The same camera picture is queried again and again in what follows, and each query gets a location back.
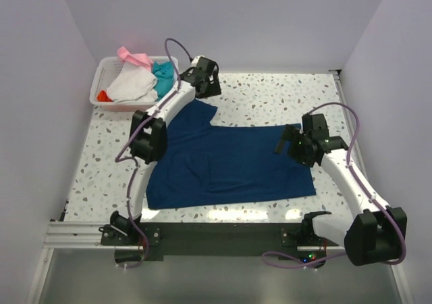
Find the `blue mickey t-shirt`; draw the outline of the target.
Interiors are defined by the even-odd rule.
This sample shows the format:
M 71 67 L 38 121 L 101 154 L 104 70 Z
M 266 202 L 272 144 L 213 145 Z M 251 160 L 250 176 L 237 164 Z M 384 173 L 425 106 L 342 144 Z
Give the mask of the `blue mickey t-shirt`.
M 151 209 L 277 201 L 315 195 L 308 167 L 274 149 L 283 126 L 211 125 L 215 106 L 194 100 L 171 121 L 153 170 Z

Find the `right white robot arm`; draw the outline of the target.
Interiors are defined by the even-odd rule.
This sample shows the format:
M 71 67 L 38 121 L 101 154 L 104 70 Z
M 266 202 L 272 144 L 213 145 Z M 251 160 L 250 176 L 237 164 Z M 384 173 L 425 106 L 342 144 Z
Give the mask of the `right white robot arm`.
M 327 239 L 343 247 L 355 266 L 397 264 L 405 258 L 406 213 L 378 195 L 351 160 L 345 140 L 330 135 L 323 114 L 304 114 L 300 128 L 286 125 L 275 152 L 284 146 L 295 162 L 318 165 L 330 175 L 352 215 L 342 220 L 328 211 L 307 213 L 293 235 L 296 240 Z

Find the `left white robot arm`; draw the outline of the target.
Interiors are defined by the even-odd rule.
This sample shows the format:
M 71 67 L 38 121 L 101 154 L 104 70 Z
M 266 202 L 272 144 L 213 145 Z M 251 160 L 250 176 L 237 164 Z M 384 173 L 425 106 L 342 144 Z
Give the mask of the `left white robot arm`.
M 178 113 L 194 99 L 221 94 L 219 65 L 204 56 L 191 60 L 190 67 L 177 75 L 178 81 L 156 105 L 148 111 L 136 111 L 132 116 L 130 137 L 115 157 L 115 162 L 134 162 L 126 189 L 125 214 L 114 211 L 110 227 L 130 238 L 143 235 L 138 224 L 149 178 L 157 162 L 167 152 L 167 128 Z

